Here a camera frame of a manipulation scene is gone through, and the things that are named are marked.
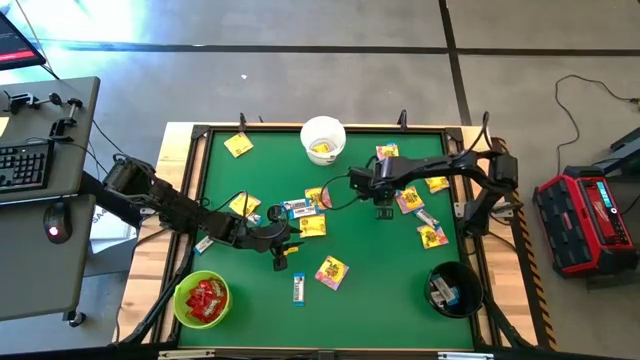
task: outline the red candy wrapper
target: red candy wrapper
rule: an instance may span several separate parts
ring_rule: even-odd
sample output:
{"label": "red candy wrapper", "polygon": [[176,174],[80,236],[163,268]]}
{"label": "red candy wrapper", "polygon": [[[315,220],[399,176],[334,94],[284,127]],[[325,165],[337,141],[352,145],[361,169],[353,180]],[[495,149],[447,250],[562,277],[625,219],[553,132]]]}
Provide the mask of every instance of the red candy wrapper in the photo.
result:
{"label": "red candy wrapper", "polygon": [[214,278],[200,280],[198,286],[189,293],[191,296],[186,304],[191,311],[187,314],[205,324],[217,319],[227,304],[226,288],[222,282]]}

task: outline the green mat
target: green mat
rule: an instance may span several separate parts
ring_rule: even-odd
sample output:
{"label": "green mat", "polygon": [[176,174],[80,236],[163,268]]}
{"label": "green mat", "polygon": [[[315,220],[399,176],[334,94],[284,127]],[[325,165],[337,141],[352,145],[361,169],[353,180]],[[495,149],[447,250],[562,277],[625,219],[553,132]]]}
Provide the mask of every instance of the green mat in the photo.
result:
{"label": "green mat", "polygon": [[[214,137],[205,196],[214,208],[247,190],[262,201],[257,213],[265,220],[271,204],[303,198],[305,189],[346,174],[348,166],[364,166],[376,145],[395,142],[400,154],[410,158],[442,155],[437,135],[348,134],[336,163],[321,167],[309,161],[294,132],[249,133],[254,148],[236,159],[223,144],[232,135]],[[180,346],[471,349],[469,320],[438,314],[423,296],[429,271],[459,260],[449,194],[430,194],[423,180],[411,185],[440,220],[448,245],[423,249],[416,231],[419,219],[402,215],[394,205],[393,220],[375,220],[370,201],[325,211],[327,236],[307,238],[299,252],[288,256],[284,271],[273,271],[269,253],[215,244],[195,255],[192,270],[220,274],[233,294],[233,309],[212,329],[182,327]],[[348,179],[335,181],[329,191],[333,206],[355,195]],[[299,227],[297,220],[291,224]],[[338,291],[314,279],[327,255],[350,267]],[[292,305],[295,272],[306,274],[304,307]]]}

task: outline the concrete floor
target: concrete floor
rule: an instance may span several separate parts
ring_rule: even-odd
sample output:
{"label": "concrete floor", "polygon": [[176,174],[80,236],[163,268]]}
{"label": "concrete floor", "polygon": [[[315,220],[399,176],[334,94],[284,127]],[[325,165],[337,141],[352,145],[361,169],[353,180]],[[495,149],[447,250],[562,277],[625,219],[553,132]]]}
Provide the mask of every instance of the concrete floor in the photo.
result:
{"label": "concrete floor", "polygon": [[[22,1],[43,39],[205,45],[445,46],[437,0]],[[635,0],[449,0],[458,47],[640,49]],[[28,34],[20,14],[9,18]],[[113,26],[114,18],[120,25]],[[447,55],[78,52],[45,42],[63,78],[102,79],[96,121],[132,156],[151,163],[169,121],[300,122],[330,115],[344,122],[392,123],[402,108],[414,124],[459,124]],[[555,174],[554,149],[573,129],[553,99],[569,73],[599,79],[623,96],[640,94],[636,57],[461,56],[474,124],[490,129],[520,161],[520,192],[561,350],[636,358],[640,286],[587,293],[583,282],[551,271],[526,200]],[[0,73],[0,83],[49,79],[39,68]],[[563,83],[560,96],[581,128],[563,164],[588,164],[634,129],[640,113],[594,85]],[[98,158],[114,151],[96,132]],[[91,160],[87,171],[95,174]],[[618,195],[628,204],[640,189]],[[627,221],[637,219],[640,207]],[[58,314],[0,323],[0,353],[85,347],[111,339],[124,275],[85,279],[80,309],[92,319],[69,329]],[[42,331],[34,331],[38,326]]]}

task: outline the computer mouse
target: computer mouse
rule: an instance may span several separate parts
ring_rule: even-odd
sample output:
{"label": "computer mouse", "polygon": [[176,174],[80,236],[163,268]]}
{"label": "computer mouse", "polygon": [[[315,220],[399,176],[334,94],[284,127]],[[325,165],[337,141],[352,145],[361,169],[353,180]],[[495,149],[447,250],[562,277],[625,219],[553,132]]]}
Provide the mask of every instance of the computer mouse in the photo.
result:
{"label": "computer mouse", "polygon": [[49,241],[62,244],[69,240],[73,228],[71,227],[71,213],[69,206],[62,201],[56,201],[44,211],[42,219],[44,231]]}

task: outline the white container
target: white container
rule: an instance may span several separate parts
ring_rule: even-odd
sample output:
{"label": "white container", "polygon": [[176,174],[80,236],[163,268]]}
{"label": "white container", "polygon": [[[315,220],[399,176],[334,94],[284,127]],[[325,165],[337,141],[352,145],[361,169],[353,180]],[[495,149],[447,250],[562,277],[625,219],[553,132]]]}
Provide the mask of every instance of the white container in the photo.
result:
{"label": "white container", "polygon": [[[316,165],[331,165],[344,149],[347,134],[337,119],[329,116],[316,116],[307,121],[300,131],[300,141],[309,159]],[[316,152],[314,147],[329,147],[328,152]]]}

